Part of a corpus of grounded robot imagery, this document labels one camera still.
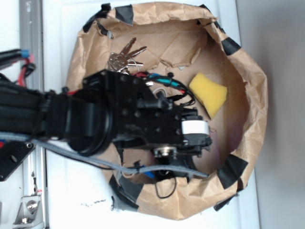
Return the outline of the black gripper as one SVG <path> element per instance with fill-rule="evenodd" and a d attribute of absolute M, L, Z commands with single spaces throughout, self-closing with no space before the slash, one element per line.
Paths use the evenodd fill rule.
<path fill-rule="evenodd" d="M 193 163 L 212 143 L 209 125 L 197 110 L 154 95 L 146 78 L 108 70 L 85 78 L 83 91 L 93 100 L 93 139 L 99 150 L 111 143 L 119 150 L 147 150 L 157 159 L 153 169 L 161 177 L 207 177 Z"/>

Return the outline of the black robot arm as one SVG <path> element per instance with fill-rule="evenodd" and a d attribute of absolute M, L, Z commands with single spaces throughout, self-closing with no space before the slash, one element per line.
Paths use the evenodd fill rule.
<path fill-rule="evenodd" d="M 187 104 L 192 96 L 170 76 L 139 72 L 132 75 L 102 70 L 83 80 L 83 88 L 56 94 L 0 83 L 2 139 L 67 142 L 82 156 L 104 152 L 114 144 L 150 151 L 159 162 L 160 177 L 200 175 L 193 156 L 209 150 L 210 128 Z"/>

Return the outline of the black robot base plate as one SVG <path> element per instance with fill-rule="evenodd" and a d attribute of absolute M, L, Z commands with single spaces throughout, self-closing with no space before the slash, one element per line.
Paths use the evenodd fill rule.
<path fill-rule="evenodd" d="M 0 180 L 8 177 L 34 149 L 29 137 L 35 126 L 39 96 L 0 77 Z"/>

